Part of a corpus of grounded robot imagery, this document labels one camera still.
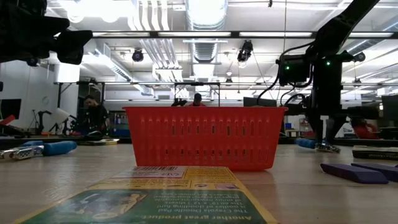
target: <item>purple block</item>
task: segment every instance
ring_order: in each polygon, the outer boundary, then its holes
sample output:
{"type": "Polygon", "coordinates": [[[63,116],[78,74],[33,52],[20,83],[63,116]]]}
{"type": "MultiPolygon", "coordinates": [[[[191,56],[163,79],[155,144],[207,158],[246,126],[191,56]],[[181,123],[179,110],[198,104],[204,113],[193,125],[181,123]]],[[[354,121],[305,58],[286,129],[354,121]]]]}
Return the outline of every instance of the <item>purple block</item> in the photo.
{"type": "Polygon", "coordinates": [[[371,169],[375,171],[379,171],[387,178],[387,180],[391,180],[394,182],[398,182],[398,168],[381,165],[381,164],[366,164],[366,163],[353,163],[352,166],[361,167],[365,169],[371,169]]]}
{"type": "Polygon", "coordinates": [[[321,164],[322,170],[360,184],[388,184],[386,177],[378,171],[350,166],[346,164],[321,164]]]}

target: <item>table surface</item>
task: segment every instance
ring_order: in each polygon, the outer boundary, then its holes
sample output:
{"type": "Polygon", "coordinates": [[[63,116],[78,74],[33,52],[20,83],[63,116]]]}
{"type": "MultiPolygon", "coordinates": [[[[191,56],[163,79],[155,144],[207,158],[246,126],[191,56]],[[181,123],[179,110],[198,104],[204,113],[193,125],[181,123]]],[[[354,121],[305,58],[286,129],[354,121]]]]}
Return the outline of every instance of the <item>table surface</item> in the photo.
{"type": "MultiPolygon", "coordinates": [[[[398,184],[361,185],[324,174],[320,163],[377,162],[279,146],[274,167],[235,172],[281,223],[397,223],[398,184]]],[[[381,163],[395,165],[396,162],[381,163]]],[[[79,146],[72,153],[0,161],[1,223],[34,212],[136,164],[131,145],[79,146]]]]}

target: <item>ceiling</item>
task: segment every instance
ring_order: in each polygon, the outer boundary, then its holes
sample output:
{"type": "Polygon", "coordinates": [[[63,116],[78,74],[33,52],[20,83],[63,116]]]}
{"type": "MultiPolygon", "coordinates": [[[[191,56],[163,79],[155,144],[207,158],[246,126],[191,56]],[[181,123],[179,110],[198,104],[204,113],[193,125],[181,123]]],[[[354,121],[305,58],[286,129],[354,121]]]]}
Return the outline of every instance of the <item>ceiling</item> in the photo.
{"type": "MultiPolygon", "coordinates": [[[[85,17],[81,22],[71,23],[71,29],[93,31],[125,31],[131,30],[127,18],[132,15],[132,4],[130,0],[111,1],[106,6],[100,6],[102,0],[98,0],[96,7],[85,9],[85,17]],[[101,17],[105,14],[117,14],[119,19],[115,22],[105,22],[101,17]]],[[[149,23],[151,22],[151,2],[149,2],[149,23]]],[[[321,26],[338,15],[351,2],[345,0],[273,0],[273,6],[268,7],[268,1],[257,0],[229,0],[228,10],[225,19],[224,30],[241,31],[316,31],[321,26]]],[[[48,0],[48,16],[68,17],[70,7],[75,4],[72,0],[48,0]]],[[[187,20],[184,0],[169,0],[168,4],[168,23],[171,30],[187,30],[187,20]]],[[[388,21],[397,18],[398,0],[381,0],[380,3],[358,24],[354,31],[383,31],[383,26],[388,21]]],[[[244,39],[228,39],[227,43],[219,44],[213,77],[209,81],[224,82],[227,72],[231,72],[234,82],[272,82],[277,75],[275,60],[285,50],[298,45],[311,42],[308,39],[253,39],[254,51],[246,66],[239,68],[236,53],[242,46],[244,39]]],[[[342,50],[347,50],[355,44],[360,44],[363,40],[348,40],[342,50]]],[[[111,57],[124,67],[131,76],[142,82],[156,82],[152,75],[153,61],[148,57],[144,50],[144,59],[141,62],[132,61],[132,53],[135,48],[143,48],[139,39],[96,39],[97,48],[107,44],[111,49],[111,57]]],[[[184,81],[194,81],[195,74],[192,69],[192,58],[189,44],[184,44],[182,39],[174,39],[173,45],[179,65],[182,67],[182,77],[184,81]]],[[[304,53],[305,49],[292,51],[291,54],[304,53]]],[[[352,82],[355,76],[371,75],[374,72],[391,67],[387,72],[376,75],[366,80],[370,82],[395,82],[393,78],[398,78],[398,40],[383,40],[382,42],[364,51],[367,58],[362,63],[346,63],[343,66],[343,81],[352,82]]],[[[95,77],[102,82],[115,82],[115,73],[104,63],[96,60],[93,55],[85,55],[81,65],[81,76],[95,77]]],[[[224,86],[224,89],[231,89],[225,93],[230,93],[233,97],[236,89],[244,90],[245,95],[255,95],[254,90],[264,89],[264,86],[224,86]]],[[[120,90],[137,91],[134,87],[120,87],[120,90]]],[[[169,90],[167,87],[156,88],[155,91],[169,90]]],[[[354,87],[345,87],[345,90],[354,90],[354,87]]],[[[376,87],[363,88],[349,94],[367,94],[374,96],[376,87]]]]}

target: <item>air duct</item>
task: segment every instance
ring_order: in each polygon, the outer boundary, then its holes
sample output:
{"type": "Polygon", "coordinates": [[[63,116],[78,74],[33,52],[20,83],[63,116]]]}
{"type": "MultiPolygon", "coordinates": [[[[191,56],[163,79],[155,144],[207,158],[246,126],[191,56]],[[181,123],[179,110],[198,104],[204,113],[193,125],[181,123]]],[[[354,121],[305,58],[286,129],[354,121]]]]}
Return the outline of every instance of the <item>air duct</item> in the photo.
{"type": "MultiPolygon", "coordinates": [[[[383,23],[383,25],[377,27],[375,30],[382,30],[384,32],[397,32],[398,31],[398,16],[395,16],[391,20],[383,23]]],[[[354,41],[346,47],[348,53],[357,55],[362,51],[375,46],[383,40],[358,40],[354,41]]]]}
{"type": "MultiPolygon", "coordinates": [[[[187,24],[190,30],[223,30],[225,24],[228,0],[185,0],[187,24]]],[[[192,44],[192,62],[211,63],[217,56],[218,44],[195,43],[192,44]]],[[[211,79],[215,69],[214,65],[192,65],[193,74],[197,78],[211,79]]],[[[197,92],[209,91],[207,86],[196,87],[197,92]]]]}

